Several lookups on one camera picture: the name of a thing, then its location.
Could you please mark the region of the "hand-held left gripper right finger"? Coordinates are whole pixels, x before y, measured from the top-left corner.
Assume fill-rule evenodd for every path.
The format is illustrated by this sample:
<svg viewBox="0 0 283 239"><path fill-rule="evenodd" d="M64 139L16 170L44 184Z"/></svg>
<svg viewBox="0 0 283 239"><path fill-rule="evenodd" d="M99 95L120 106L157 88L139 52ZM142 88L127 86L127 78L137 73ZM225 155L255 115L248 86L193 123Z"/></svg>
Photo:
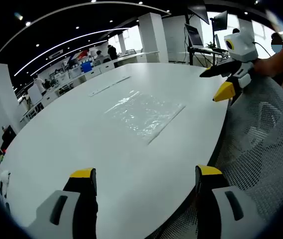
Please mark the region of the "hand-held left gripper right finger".
<svg viewBox="0 0 283 239"><path fill-rule="evenodd" d="M199 239L255 239L266 227L256 203L211 166L195 168Z"/></svg>

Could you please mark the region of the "person's right hand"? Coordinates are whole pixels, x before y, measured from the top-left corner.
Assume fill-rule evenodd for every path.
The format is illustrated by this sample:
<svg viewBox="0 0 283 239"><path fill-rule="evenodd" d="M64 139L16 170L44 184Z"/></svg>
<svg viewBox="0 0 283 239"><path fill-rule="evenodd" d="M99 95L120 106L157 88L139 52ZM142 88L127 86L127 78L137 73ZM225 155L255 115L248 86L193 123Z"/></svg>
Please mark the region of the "person's right hand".
<svg viewBox="0 0 283 239"><path fill-rule="evenodd" d="M278 72L276 69L275 61L269 59L258 59L254 63L254 70L256 73L263 76L274 77Z"/></svg>

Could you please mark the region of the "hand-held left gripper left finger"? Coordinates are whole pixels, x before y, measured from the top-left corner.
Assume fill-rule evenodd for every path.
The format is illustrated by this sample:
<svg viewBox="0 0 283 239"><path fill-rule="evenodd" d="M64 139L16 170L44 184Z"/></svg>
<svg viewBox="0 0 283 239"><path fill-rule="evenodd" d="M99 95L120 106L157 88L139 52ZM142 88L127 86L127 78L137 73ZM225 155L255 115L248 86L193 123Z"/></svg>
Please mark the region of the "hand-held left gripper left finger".
<svg viewBox="0 0 283 239"><path fill-rule="evenodd" d="M34 239L95 239L96 169L72 173L63 190L56 190L37 209L28 232Z"/></svg>

